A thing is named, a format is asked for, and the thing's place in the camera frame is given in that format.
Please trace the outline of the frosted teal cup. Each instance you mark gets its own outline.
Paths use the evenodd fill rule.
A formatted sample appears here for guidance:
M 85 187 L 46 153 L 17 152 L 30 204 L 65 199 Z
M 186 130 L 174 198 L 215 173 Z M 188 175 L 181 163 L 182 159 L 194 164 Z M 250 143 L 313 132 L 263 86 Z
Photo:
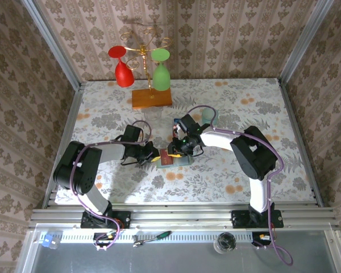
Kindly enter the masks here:
M 213 110 L 209 107 L 205 107 L 202 111 L 202 124 L 211 124 L 212 118 L 214 118 L 213 126 L 216 126 L 218 122 L 218 110 Z

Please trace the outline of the gold rack with wooden base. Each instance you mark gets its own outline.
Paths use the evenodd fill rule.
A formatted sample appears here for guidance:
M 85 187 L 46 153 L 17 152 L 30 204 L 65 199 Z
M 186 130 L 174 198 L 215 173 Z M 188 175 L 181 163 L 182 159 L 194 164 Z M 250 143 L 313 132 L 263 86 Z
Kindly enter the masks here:
M 165 48 L 172 44 L 171 38 L 164 37 L 161 39 L 160 45 L 155 48 L 151 48 L 151 43 L 156 36 L 156 29 L 154 27 L 148 27 L 144 30 L 145 35 L 151 35 L 148 43 L 140 42 L 137 35 L 133 31 L 125 32 L 121 34 L 120 39 L 127 41 L 131 38 L 135 39 L 138 48 L 126 47 L 127 51 L 135 52 L 136 55 L 126 61 L 126 65 L 132 70 L 136 70 L 139 67 L 137 58 L 141 58 L 143 62 L 143 71 L 147 79 L 147 88 L 136 88 L 132 91 L 132 108 L 133 109 L 146 109 L 149 107 L 162 107 L 172 105 L 171 86 L 165 91 L 158 91 L 153 87 L 153 72 L 156 69 L 158 63 L 153 61 L 151 53 L 155 49 Z

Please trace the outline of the clear glass tumbler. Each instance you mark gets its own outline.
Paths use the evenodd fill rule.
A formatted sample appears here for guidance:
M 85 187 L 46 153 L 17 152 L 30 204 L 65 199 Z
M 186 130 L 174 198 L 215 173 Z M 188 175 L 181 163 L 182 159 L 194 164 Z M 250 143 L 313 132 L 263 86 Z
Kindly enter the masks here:
M 162 111 L 162 107 L 149 107 L 142 110 L 144 114 L 144 119 L 152 127 L 155 127 L 161 121 Z

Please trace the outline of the green wine glass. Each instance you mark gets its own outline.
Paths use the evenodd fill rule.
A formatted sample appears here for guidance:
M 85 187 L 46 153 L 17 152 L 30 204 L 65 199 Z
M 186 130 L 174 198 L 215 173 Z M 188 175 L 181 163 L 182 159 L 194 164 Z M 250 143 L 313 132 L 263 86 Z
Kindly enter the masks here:
M 164 62 L 168 60 L 170 53 L 165 48 L 158 48 L 152 51 L 151 58 L 158 65 L 153 72 L 153 87 L 158 91 L 165 91 L 170 88 L 171 76 L 164 66 Z

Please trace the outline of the clear acrylic box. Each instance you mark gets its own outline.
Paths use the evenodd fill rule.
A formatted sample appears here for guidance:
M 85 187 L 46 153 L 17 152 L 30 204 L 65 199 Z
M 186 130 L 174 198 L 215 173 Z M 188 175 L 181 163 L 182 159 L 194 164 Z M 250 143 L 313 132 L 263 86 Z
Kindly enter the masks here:
M 182 139 L 182 138 L 184 138 L 186 136 L 186 133 L 180 133 L 179 131 L 178 131 L 178 138 L 177 139 Z

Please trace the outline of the black wired power connector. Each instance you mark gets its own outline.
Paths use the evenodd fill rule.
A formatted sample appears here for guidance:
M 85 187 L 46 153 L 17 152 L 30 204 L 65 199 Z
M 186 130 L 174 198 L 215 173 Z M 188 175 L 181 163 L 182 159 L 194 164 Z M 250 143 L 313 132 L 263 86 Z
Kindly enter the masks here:
M 273 236 L 270 235 L 269 232 L 252 232 L 252 245 L 259 248 L 267 249 L 269 247 L 273 247 L 272 245 Z
M 107 250 L 117 237 L 117 232 L 111 231 L 108 233 L 95 233 L 93 237 L 93 245 L 97 251 Z

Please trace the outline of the clear glass jar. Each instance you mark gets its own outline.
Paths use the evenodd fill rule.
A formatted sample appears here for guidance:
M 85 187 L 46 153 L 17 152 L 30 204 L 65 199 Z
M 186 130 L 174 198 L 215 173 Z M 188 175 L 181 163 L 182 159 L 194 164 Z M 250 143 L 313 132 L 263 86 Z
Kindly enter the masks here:
M 229 253 L 236 248 L 236 238 L 229 232 L 222 232 L 214 240 L 213 246 L 219 254 Z

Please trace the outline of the grey metal panel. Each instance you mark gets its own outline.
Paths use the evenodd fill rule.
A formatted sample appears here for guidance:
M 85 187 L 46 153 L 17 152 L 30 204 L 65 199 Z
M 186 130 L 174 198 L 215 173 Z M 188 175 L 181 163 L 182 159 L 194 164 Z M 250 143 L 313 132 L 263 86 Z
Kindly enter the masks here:
M 27 233 L 15 273 L 341 273 L 341 232 L 333 229 L 277 232 L 272 247 L 236 243 L 235 250 L 219 254 L 213 242 L 115 242 L 97 251 L 89 243 L 60 243 L 57 249 L 36 240 L 42 232 L 66 230 L 41 227 Z

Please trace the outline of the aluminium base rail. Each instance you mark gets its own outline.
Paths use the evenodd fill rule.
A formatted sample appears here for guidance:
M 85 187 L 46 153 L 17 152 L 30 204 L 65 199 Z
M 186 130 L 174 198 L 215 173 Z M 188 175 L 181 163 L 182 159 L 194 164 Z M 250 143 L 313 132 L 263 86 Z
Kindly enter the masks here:
M 114 210 L 131 213 L 130 227 L 133 230 L 176 231 L 218 231 L 230 230 L 231 212 L 246 210 L 247 204 L 179 202 L 149 204 L 114 204 Z M 337 229 L 339 221 L 331 208 L 315 204 L 279 203 L 286 230 Z M 50 205 L 45 209 L 35 209 L 29 222 L 30 228 L 40 225 L 62 228 L 79 228 L 83 207 L 79 205 Z

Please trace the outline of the red wine glass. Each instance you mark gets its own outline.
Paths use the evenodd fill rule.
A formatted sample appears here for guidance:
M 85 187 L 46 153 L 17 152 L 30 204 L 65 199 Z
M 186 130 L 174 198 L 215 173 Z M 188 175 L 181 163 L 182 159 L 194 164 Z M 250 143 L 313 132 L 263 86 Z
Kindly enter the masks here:
M 126 49 L 123 46 L 117 45 L 111 47 L 108 54 L 111 58 L 118 60 L 118 64 L 115 68 L 115 79 L 117 84 L 122 88 L 131 86 L 135 81 L 134 75 L 132 70 L 122 61 L 122 57 L 126 54 Z

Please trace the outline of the aluminium side rail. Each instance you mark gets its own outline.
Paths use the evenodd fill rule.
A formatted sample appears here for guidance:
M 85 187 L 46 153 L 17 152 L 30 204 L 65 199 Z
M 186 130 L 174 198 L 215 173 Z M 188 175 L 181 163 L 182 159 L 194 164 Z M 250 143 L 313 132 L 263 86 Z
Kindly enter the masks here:
M 283 83 L 282 80 L 280 80 L 279 78 L 278 78 L 278 84 L 279 84 L 279 87 L 281 89 L 281 95 L 282 95 L 284 103 L 285 103 L 286 111 L 288 112 L 289 120 L 291 122 L 291 126 L 292 126 L 292 129 L 294 132 L 294 136 L 296 138 L 297 146 L 298 146 L 298 149 L 299 149 L 300 154 L 301 154 L 301 159 L 302 159 L 305 171 L 306 171 L 306 176 L 307 176 L 307 179 L 308 179 L 309 184 L 311 186 L 311 190 L 314 193 L 315 202 L 319 207 L 325 207 L 323 200 L 322 200 L 322 196 L 319 192 L 319 187 L 318 187 L 318 184 L 316 182 L 310 160 L 308 158 L 308 154 L 307 154 L 305 145 L 303 143 L 301 130 L 298 126 L 298 122 L 297 122 L 296 116 L 295 116 L 294 111 L 293 111 L 292 103 L 291 103 L 289 96 L 288 96 L 286 84 Z
M 66 120 L 66 124 L 64 127 L 64 131 L 63 131 L 63 135 L 61 138 L 61 142 L 59 145 L 59 149 L 57 151 L 57 155 L 56 155 L 56 159 L 52 168 L 52 173 L 49 177 L 49 181 L 48 181 L 48 186 L 47 186 L 47 190 L 45 192 L 45 196 L 43 199 L 43 203 L 41 208 L 42 209 L 47 209 L 49 207 L 49 201 L 51 199 L 51 193 L 53 190 L 56 189 L 56 183 L 53 180 L 53 174 L 54 171 L 63 155 L 63 153 L 65 152 L 69 142 L 71 141 L 72 138 L 72 132 L 76 123 L 76 119 L 77 119 L 77 115 L 78 115 L 78 111 L 81 105 L 81 101 L 82 101 L 82 96 L 84 93 L 86 87 L 86 83 L 83 82 L 81 83 L 78 91 L 75 92 L 74 97 L 73 97 L 73 101 L 70 107 L 70 111 L 68 114 L 68 118 Z

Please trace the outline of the blue connector block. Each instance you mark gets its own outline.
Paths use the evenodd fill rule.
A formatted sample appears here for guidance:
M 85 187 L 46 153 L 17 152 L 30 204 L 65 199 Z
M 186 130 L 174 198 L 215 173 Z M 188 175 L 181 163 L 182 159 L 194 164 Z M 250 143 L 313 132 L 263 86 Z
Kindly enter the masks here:
M 42 246 L 49 249 L 57 249 L 60 244 L 60 239 L 57 238 L 54 234 L 46 234 L 44 236 Z

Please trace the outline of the floral table cover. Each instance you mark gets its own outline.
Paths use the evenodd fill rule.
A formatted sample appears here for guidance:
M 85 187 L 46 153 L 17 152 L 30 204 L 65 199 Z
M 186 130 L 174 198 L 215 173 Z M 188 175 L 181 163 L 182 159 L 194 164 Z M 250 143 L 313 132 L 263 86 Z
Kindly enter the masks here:
M 217 128 L 243 131 L 256 126 L 281 155 L 284 169 L 272 179 L 274 202 L 315 201 L 275 78 L 173 80 L 172 106 L 163 107 L 155 127 L 144 119 L 142 110 L 132 108 L 132 90 L 145 87 L 142 80 L 131 88 L 113 81 L 87 83 L 72 139 L 86 144 L 107 141 L 135 123 L 162 149 L 172 140 L 174 118 L 190 113 L 200 122 L 205 106 L 212 106 L 219 114 Z M 234 154 L 215 147 L 197 151 L 193 164 L 183 167 L 103 163 L 95 186 L 113 203 L 248 202 L 250 198 L 248 177 Z

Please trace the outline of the aluminium frame post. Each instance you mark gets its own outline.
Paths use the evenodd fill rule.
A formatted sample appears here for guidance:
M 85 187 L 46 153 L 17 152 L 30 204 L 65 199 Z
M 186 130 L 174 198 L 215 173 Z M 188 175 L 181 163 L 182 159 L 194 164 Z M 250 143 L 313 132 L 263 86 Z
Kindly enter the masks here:
M 329 12 L 334 0 L 317 0 L 317 4 L 301 32 L 296 46 L 293 48 L 280 75 L 280 84 L 285 85 L 291 79 L 298 67 L 313 37 L 321 26 L 326 14 Z
M 39 32 L 48 44 L 49 49 L 53 53 L 56 61 L 61 66 L 66 78 L 70 82 L 75 92 L 78 92 L 81 87 L 81 81 L 76 75 L 76 72 L 72 68 L 69 59 L 66 57 L 64 50 L 62 49 L 59 40 L 55 36 L 49 21 L 45 18 L 44 13 L 36 0 L 21 0 L 34 23 L 36 24 Z

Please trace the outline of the green handled ratchet wrench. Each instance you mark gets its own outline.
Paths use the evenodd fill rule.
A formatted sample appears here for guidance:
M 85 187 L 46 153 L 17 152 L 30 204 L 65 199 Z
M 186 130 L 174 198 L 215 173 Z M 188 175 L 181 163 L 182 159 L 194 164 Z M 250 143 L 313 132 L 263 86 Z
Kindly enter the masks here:
M 172 231 L 165 231 L 153 238 L 150 238 L 150 239 L 139 239 L 139 236 L 138 235 L 134 235 L 133 236 L 133 239 L 134 239 L 134 242 L 133 242 L 133 247 L 139 247 L 141 245 L 144 245 L 146 242 L 153 242 L 153 241 L 159 241 L 159 240 L 162 240 L 164 238 L 167 238 L 169 237 L 170 235 L 172 234 Z

